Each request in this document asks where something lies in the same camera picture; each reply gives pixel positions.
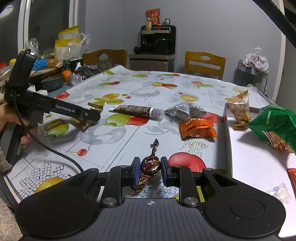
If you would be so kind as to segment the person left hand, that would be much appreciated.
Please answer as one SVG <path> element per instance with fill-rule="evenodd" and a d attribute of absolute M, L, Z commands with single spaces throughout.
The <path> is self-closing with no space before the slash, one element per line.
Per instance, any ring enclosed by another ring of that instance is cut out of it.
<path fill-rule="evenodd" d="M 13 110 L 12 108 L 10 108 L 8 106 L 7 103 L 2 103 L 1 104 L 1 114 L 0 114 L 0 121 L 1 121 L 1 134 L 3 132 L 3 129 L 5 127 L 5 125 L 7 123 L 15 123 L 17 125 L 21 125 L 17 115 L 16 115 L 16 111 Z M 25 118 L 22 118 L 22 121 L 25 125 L 30 125 L 29 124 L 29 121 Z M 43 123 L 43 119 L 41 118 L 39 121 L 38 121 L 38 124 L 42 124 Z M 30 129 L 30 132 L 33 133 L 33 134 L 36 134 L 38 132 L 38 124 L 34 127 L 32 127 Z M 32 137 L 27 133 L 25 134 L 24 136 L 21 137 L 21 144 L 22 144 L 22 148 L 25 148 L 27 146 L 27 144 L 29 144 L 29 142 L 32 141 Z"/>

